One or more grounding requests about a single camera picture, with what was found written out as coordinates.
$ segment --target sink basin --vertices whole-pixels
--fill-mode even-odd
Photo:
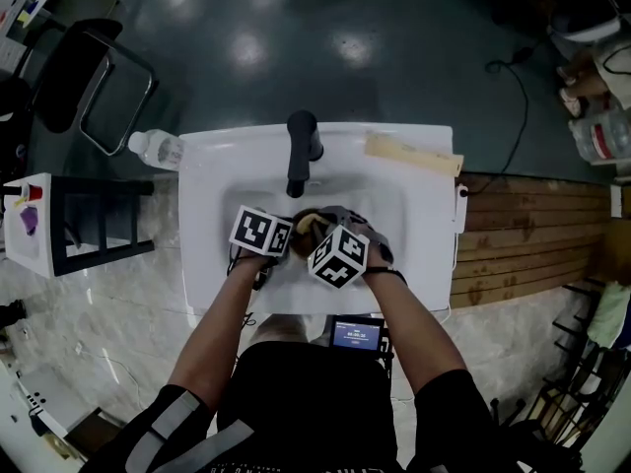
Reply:
[[[343,205],[386,235],[394,264],[429,309],[448,306],[454,253],[454,180],[427,169],[366,156],[370,132],[386,133],[429,151],[450,153],[442,126],[320,123],[323,157],[311,163],[305,194],[290,198],[290,140],[285,125],[183,135],[179,221],[186,299],[210,305],[228,267],[228,238],[241,205],[284,217],[307,208]],[[310,277],[290,253],[254,298],[251,309],[275,313],[378,311],[360,279],[341,291]]]

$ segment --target power cable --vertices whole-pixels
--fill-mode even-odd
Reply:
[[[522,47],[521,49],[516,51],[513,54],[513,58],[511,59],[510,62],[497,59],[497,60],[489,61],[486,65],[484,65],[484,70],[488,74],[499,74],[502,71],[502,69],[506,69],[513,75],[513,77],[515,78],[515,80],[517,81],[517,83],[518,83],[518,85],[520,87],[520,90],[522,92],[522,96],[524,97],[524,116],[523,116],[523,119],[522,119],[522,125],[520,126],[520,131],[517,134],[517,138],[515,139],[515,143],[513,144],[513,147],[511,148],[511,152],[509,153],[509,156],[506,159],[506,163],[504,164],[502,169],[499,171],[499,173],[493,175],[489,179],[489,181],[486,184],[484,184],[479,190],[477,190],[477,191],[468,191],[466,193],[466,196],[476,196],[476,195],[481,194],[484,191],[486,191],[486,189],[495,180],[497,180],[498,177],[502,176],[506,172],[506,170],[509,168],[509,166],[513,162],[513,158],[515,157],[515,153],[517,152],[517,149],[519,148],[519,146],[520,146],[520,144],[522,142],[522,137],[524,136],[524,132],[526,131],[526,127],[527,127],[527,124],[528,124],[528,113],[529,113],[529,109],[530,109],[530,100],[528,98],[528,94],[526,92],[526,88],[524,87],[524,83],[522,82],[522,79],[520,78],[518,73],[513,69],[513,67],[515,65],[519,65],[520,63],[524,63],[524,62],[528,61],[532,57],[532,55],[534,54],[536,49],[540,45],[545,43],[550,38],[550,35],[551,34],[546,34],[545,36],[540,38],[533,46]]]

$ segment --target person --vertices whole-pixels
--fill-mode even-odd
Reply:
[[[235,366],[252,284],[266,263],[254,254],[237,262],[155,402],[82,473],[403,471],[389,380],[376,360],[307,343],[296,320],[272,315]],[[388,267],[374,244],[368,266]],[[514,471],[443,327],[399,276],[364,281],[415,394],[417,453],[407,471]],[[219,433],[206,439],[215,415]]]
[[[566,87],[559,98],[573,117],[581,117],[581,99],[611,92],[623,109],[631,107],[631,39],[615,38],[581,49],[570,63],[557,67]]]
[[[20,319],[27,318],[27,310],[22,300],[15,300],[6,306],[0,306],[0,329],[12,326]]]

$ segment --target red object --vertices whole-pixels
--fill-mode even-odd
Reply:
[[[27,198],[27,201],[36,201],[40,200],[41,196],[43,196],[43,190],[38,185],[30,185],[26,184],[26,187],[22,190],[22,196]]]
[[[607,143],[604,140],[604,132],[602,131],[602,125],[595,124],[592,127],[592,142],[594,143],[596,152],[603,160],[613,159],[613,155],[611,154],[611,151],[609,151],[609,148],[607,147]]]

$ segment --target wooden wall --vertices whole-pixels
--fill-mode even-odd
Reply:
[[[479,191],[490,176],[463,174]],[[500,302],[587,276],[610,219],[608,186],[499,177],[468,198],[452,307]]]

